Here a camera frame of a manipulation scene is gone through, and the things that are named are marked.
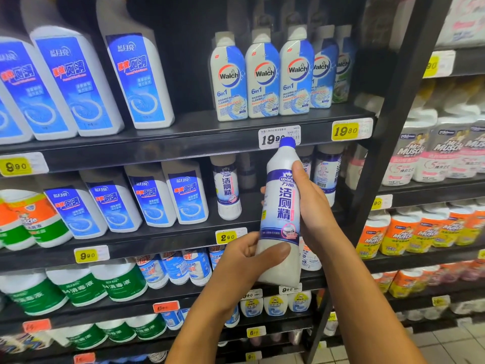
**shelf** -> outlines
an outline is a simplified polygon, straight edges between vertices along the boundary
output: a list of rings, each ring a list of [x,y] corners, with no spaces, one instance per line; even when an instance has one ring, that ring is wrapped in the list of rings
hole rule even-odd
[[[482,233],[475,243],[467,246],[431,247],[427,253],[404,252],[403,255],[393,257],[378,252],[375,258],[364,263],[371,273],[396,271],[441,263],[470,261],[478,257],[478,251],[481,249],[485,249],[485,233]]]
[[[105,137],[75,137],[55,141],[32,141],[0,147],[0,155],[41,152],[50,172],[139,164],[177,158],[203,157],[259,149],[258,131],[263,128],[301,126],[301,145],[331,142],[336,120],[373,117],[350,103],[310,113],[219,122],[215,111],[199,111],[175,118],[170,128],[127,128]]]
[[[300,282],[303,291],[326,287],[323,270],[302,271]],[[253,288],[261,288],[265,297],[279,294],[278,286],[275,285],[257,283]],[[20,306],[10,302],[0,312],[0,336],[23,333],[22,323],[36,319],[50,318],[52,328],[55,329],[153,314],[153,305],[164,301],[178,300],[180,308],[190,308],[202,289],[190,281],[181,286],[168,282],[165,287],[157,290],[149,288],[142,296],[130,301],[114,302],[106,297],[85,307],[75,307],[68,302],[62,308],[41,316],[27,315]]]
[[[392,207],[450,202],[485,196],[485,175],[472,178],[447,178],[440,183],[418,183],[411,180],[403,186],[381,185],[378,195],[392,194]]]
[[[295,313],[288,310],[284,316],[270,317],[265,313],[253,318],[240,316],[239,324],[234,328],[224,328],[219,341],[233,341],[246,338],[246,329],[265,326],[267,334],[301,330],[312,327],[312,312]],[[94,352],[97,361],[112,360],[127,356],[143,355],[148,353],[169,350],[179,331],[167,330],[155,340],[141,341],[134,339],[124,344],[116,344],[109,339],[92,350],[76,351],[73,348],[63,348],[57,343],[51,347],[38,351],[24,351],[20,354],[5,355],[2,363],[24,364],[72,364],[73,356],[82,352]]]
[[[485,279],[476,281],[458,280],[454,283],[442,283],[439,286],[428,286],[420,293],[414,293],[404,299],[397,299],[390,293],[385,297],[394,312],[432,307],[432,297],[449,295],[452,303],[485,298]]]
[[[216,244],[215,232],[238,227],[246,227],[248,232],[259,231],[263,195],[260,192],[240,195],[242,213],[233,221],[222,220],[217,213],[217,198],[207,200],[209,218],[200,224],[180,225],[157,228],[143,223],[135,232],[106,234],[94,239],[71,239],[67,243],[53,248],[38,245],[22,251],[0,249],[0,272],[23,269],[57,267],[76,264],[74,249],[96,245],[107,245],[111,259],[137,257],[167,251],[180,251]],[[335,204],[332,208],[338,221],[343,220],[343,209]]]
[[[451,76],[485,74],[485,47],[456,49]]]

